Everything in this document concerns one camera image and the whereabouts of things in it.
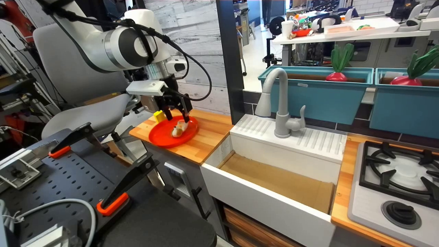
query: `black pegboard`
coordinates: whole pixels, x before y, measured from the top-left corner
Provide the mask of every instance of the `black pegboard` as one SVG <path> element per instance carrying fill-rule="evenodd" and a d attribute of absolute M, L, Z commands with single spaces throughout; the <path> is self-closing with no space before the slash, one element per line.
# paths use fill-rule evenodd
<path fill-rule="evenodd" d="M 114 184 L 70 151 L 56 160 L 46 157 L 38 170 L 41 175 L 22 190 L 8 188 L 0 198 L 13 214 L 20 210 L 27 212 L 39 205 L 55 200 L 76 198 L 82 199 L 93 206 L 97 216 L 97 234 L 113 222 L 118 214 L 104 217 L 96 210 L 96 204 L 114 188 Z M 91 218 L 89 210 L 79 203 L 64 203 L 40 210 L 16 224 L 20 243 L 37 236 L 56 223 L 76 218 L 79 221 L 78 235 L 87 239 Z"/>

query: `wooden countertop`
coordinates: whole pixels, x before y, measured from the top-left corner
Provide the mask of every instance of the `wooden countertop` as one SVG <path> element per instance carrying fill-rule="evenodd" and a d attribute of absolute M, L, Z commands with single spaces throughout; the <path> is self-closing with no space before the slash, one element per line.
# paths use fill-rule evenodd
<path fill-rule="evenodd" d="M 172 115 L 180 116 L 181 113 L 173 110 Z M 232 120 L 230 116 L 196 109 L 191 111 L 190 116 L 195 117 L 198 121 L 198 133 L 188 142 L 167 150 L 202 165 L 215 148 L 229 135 L 229 131 L 233 127 Z M 150 142 L 149 132 L 156 124 L 155 118 L 152 116 L 131 130 L 130 135 L 142 141 Z"/>
<path fill-rule="evenodd" d="M 338 177 L 337 189 L 335 191 L 334 206 L 332 207 L 331 212 L 331 222 L 334 225 L 345 228 L 353 233 L 384 246 L 409 247 L 410 245 L 406 243 L 374 231 L 361 224 L 355 223 L 348 218 L 349 197 L 351 194 L 357 149 L 358 145 L 365 141 L 373 142 L 375 140 L 368 139 L 367 137 L 348 135 L 340 175 Z"/>

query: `gray chair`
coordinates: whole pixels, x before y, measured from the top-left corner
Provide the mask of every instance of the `gray chair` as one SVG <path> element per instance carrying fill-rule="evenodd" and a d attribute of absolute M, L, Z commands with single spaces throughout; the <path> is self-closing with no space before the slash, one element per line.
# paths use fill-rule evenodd
<path fill-rule="evenodd" d="M 123 72 L 100 73 L 90 68 L 73 41 L 57 24 L 37 28 L 33 37 L 49 79 L 67 103 L 78 105 L 100 96 L 122 92 L 128 86 Z M 131 99 L 131 95 L 121 94 L 99 103 L 60 112 L 49 120 L 41 137 L 46 138 L 65 128 L 73 130 L 87 122 L 91 122 L 91 127 L 96 130 L 96 137 L 112 134 L 124 113 L 134 107 L 135 102 L 130 103 Z M 128 137 L 128 131 L 121 136 Z M 130 159 L 136 159 L 124 141 L 116 144 Z"/>

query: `toy stove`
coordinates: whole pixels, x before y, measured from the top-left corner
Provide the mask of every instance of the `toy stove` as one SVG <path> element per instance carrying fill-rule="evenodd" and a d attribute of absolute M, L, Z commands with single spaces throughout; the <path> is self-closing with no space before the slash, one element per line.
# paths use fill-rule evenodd
<path fill-rule="evenodd" d="M 414 246 L 439 247 L 439 156 L 361 143 L 348 217 Z"/>

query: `faucet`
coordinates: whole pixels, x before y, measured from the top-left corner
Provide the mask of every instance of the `faucet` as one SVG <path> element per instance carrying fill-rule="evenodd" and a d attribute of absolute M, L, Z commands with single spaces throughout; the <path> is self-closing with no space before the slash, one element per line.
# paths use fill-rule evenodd
<path fill-rule="evenodd" d="M 267 75 L 255 114 L 263 117 L 271 115 L 271 88 L 277 78 L 279 78 L 279 109 L 276 113 L 274 135 L 278 138 L 287 138 L 290 136 L 290 130 L 298 131 L 305 127 L 305 106 L 300 109 L 300 118 L 290 118 L 288 112 L 288 76 L 284 69 L 275 68 Z"/>

